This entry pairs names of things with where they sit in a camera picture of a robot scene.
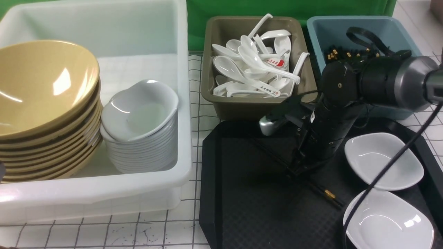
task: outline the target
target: green curtain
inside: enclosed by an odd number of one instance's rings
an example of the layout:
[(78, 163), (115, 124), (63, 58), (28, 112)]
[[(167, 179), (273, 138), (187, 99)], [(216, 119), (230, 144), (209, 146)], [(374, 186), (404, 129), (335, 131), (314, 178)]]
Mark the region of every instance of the green curtain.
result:
[[(0, 16), (13, 6), (48, 0), (0, 0)], [(203, 50), (205, 28), (213, 16), (290, 16), (302, 25), (312, 16), (392, 16), (396, 0), (187, 0), (189, 50)]]

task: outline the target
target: chopsticks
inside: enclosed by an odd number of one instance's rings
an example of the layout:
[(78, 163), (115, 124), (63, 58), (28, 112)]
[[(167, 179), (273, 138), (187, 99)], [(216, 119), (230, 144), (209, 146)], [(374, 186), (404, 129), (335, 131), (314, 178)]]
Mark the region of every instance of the chopsticks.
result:
[[(295, 175), (295, 173), (289, 169), (289, 163), (286, 162), (284, 159), (282, 159), (280, 156), (276, 155), (275, 153), (273, 153), (267, 146), (265, 146), (264, 144), (262, 144), (258, 139), (256, 139), (255, 137), (249, 135), (249, 137), (251, 138), (251, 140), (253, 141), (253, 143), (263, 152), (265, 152), (268, 156), (272, 157), (276, 162), (278, 162), (280, 165), (284, 166), (286, 168), (286, 170), (292, 174)], [(311, 179), (311, 177), (302, 177), (302, 179), (305, 180), (305, 182), (308, 184), (309, 187), (311, 187), (311, 189), (316, 192), (317, 194), (322, 195), (325, 199), (327, 199), (328, 201), (330, 201), (336, 208), (338, 208), (339, 210), (341, 210), (345, 204), (342, 200), (340, 200), (340, 198), (338, 198), (334, 193), (332, 193), (330, 190), (326, 189), (325, 187), (323, 187), (322, 185), (316, 183), (313, 179)]]

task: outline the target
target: white ceramic dish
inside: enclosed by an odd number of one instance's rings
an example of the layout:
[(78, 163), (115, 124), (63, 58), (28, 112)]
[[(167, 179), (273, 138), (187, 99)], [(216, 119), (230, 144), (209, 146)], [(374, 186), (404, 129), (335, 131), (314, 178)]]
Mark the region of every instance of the white ceramic dish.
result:
[(155, 144), (147, 144), (146, 147), (143, 148), (114, 148), (111, 147), (110, 144), (106, 143), (106, 146), (110, 151), (112, 151), (115, 155), (125, 156), (125, 157), (134, 157), (139, 154), (150, 155), (158, 152), (162, 152), (169, 145), (171, 140), (173, 139), (173, 134), (169, 134), (164, 140), (159, 141)]
[(141, 160), (139, 162), (130, 162), (127, 160), (119, 160), (112, 156), (109, 157), (116, 169), (122, 173), (141, 173), (141, 172), (154, 172), (165, 169), (172, 162), (175, 162), (177, 158), (170, 152), (163, 153), (157, 158), (152, 160)]
[(149, 146), (150, 144), (156, 144), (160, 140), (164, 140), (167, 136), (170, 136), (172, 131), (177, 129), (177, 116), (175, 115), (165, 126), (163, 126), (159, 131), (152, 134), (149, 137), (139, 140), (137, 143), (116, 143), (115, 139), (113, 139), (105, 130), (103, 125), (100, 127), (100, 133), (103, 136), (103, 139), (107, 144), (109, 144), (113, 148), (121, 148), (121, 149), (136, 149)]
[(117, 141), (139, 141), (160, 130), (177, 112), (179, 97), (168, 85), (142, 80), (105, 105), (101, 121)]
[[(371, 133), (348, 140), (345, 145), (345, 155), (355, 173), (370, 184), (403, 146), (403, 141), (392, 134)], [(387, 191), (402, 190), (417, 184), (423, 175), (423, 166), (408, 149), (380, 179), (375, 188)]]
[(137, 154), (123, 154), (123, 153), (115, 153), (113, 151), (109, 151), (109, 157), (113, 157), (115, 159), (120, 159), (123, 162), (138, 162), (138, 163), (145, 163), (149, 161), (156, 160), (159, 157), (162, 157), (163, 155), (170, 155), (173, 152), (173, 146), (172, 143), (169, 141), (168, 144), (163, 146), (161, 149), (156, 150), (154, 152), (141, 152)]
[[(361, 192), (345, 211), (343, 224)], [(357, 249), (430, 249), (434, 228), (412, 205), (387, 192), (372, 189), (358, 207), (346, 234)]]

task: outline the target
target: stack of yellow bowls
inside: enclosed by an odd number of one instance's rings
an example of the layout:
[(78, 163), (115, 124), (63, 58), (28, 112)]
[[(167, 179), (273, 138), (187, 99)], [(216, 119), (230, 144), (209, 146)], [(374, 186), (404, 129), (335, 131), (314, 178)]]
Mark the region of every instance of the stack of yellow bowls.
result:
[(68, 42), (0, 49), (1, 183), (67, 178), (101, 143), (97, 59)]

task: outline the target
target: table surface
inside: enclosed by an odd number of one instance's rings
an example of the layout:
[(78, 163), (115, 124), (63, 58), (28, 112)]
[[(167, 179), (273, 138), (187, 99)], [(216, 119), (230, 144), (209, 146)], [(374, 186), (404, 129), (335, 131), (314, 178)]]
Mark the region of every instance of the table surface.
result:
[[(428, 0), (400, 0), (394, 11), (423, 55), (439, 62), (443, 28), (431, 16)], [(209, 249), (198, 223), (202, 142), (220, 123), (211, 103), (200, 95), (201, 54), (189, 56), (190, 110), (193, 175), (182, 188), (182, 202), (173, 210), (114, 215), (74, 220), (0, 226), (0, 245), (21, 249), (147, 248)], [(401, 124), (417, 131), (431, 114), (432, 107), (415, 113)], [(442, 167), (443, 113), (423, 135)]]

